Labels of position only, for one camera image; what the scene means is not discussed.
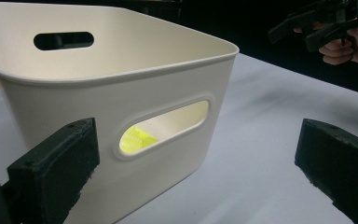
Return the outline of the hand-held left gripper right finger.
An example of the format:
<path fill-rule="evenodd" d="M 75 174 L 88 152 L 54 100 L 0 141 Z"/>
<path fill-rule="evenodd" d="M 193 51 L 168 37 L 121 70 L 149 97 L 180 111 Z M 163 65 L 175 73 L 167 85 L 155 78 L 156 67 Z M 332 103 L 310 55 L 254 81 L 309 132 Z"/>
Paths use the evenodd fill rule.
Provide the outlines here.
<path fill-rule="evenodd" d="M 304 119 L 295 165 L 332 204 L 358 224 L 358 137 L 337 126 Z"/>

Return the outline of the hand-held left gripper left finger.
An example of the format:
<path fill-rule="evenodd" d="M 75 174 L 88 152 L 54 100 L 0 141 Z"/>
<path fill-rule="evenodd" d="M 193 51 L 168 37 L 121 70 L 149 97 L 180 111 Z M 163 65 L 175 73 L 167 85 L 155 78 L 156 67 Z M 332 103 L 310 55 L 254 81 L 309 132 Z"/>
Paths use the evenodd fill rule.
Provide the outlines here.
<path fill-rule="evenodd" d="M 7 167 L 20 224 L 63 224 L 100 164 L 95 119 L 57 132 Z"/>

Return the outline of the white plastic storage bin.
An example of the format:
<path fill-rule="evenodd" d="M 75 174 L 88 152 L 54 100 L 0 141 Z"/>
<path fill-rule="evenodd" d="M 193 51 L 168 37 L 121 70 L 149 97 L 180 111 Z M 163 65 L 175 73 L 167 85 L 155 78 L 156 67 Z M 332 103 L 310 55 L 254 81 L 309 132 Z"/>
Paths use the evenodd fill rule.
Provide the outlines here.
<path fill-rule="evenodd" d="M 96 122 L 100 164 L 64 224 L 115 224 L 203 163 L 238 48 L 125 8 L 0 3 L 0 87 L 27 147 Z M 119 141 L 137 126 L 158 141 Z"/>

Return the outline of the yellow shuttlecock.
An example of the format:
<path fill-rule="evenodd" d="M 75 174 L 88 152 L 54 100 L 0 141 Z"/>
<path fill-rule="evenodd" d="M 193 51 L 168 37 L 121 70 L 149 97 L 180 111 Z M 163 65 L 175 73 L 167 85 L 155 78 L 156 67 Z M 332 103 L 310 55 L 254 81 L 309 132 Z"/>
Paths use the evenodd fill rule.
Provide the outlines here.
<path fill-rule="evenodd" d="M 131 126 L 123 133 L 119 141 L 119 148 L 124 153 L 132 154 L 157 143 L 157 141 L 158 139 L 156 137 L 143 131 L 139 127 Z"/>

